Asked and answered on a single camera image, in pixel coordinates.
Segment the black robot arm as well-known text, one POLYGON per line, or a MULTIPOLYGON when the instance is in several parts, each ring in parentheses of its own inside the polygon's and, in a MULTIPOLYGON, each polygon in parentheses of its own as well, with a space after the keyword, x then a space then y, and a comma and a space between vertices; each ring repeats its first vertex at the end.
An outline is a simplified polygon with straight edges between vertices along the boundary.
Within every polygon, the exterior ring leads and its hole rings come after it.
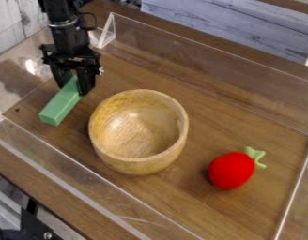
POLYGON ((99 74, 101 55, 90 48, 89 32, 95 24, 87 25, 81 11, 91 0, 38 0, 40 11, 47 15, 52 44, 40 44, 42 61, 50 66, 56 86, 62 88, 71 77, 77 78, 77 92, 85 96, 94 88, 99 74))

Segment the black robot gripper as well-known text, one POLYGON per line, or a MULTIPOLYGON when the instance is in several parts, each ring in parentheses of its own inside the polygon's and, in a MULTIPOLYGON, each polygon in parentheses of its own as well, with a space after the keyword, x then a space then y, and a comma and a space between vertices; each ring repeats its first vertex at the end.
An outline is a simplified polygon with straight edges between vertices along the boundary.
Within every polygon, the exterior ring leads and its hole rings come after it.
POLYGON ((50 66, 56 86, 62 88, 77 75, 77 91, 85 96, 94 88, 99 73, 99 54, 90 48, 89 31, 77 22, 48 24, 52 43, 40 44, 42 61, 50 66))

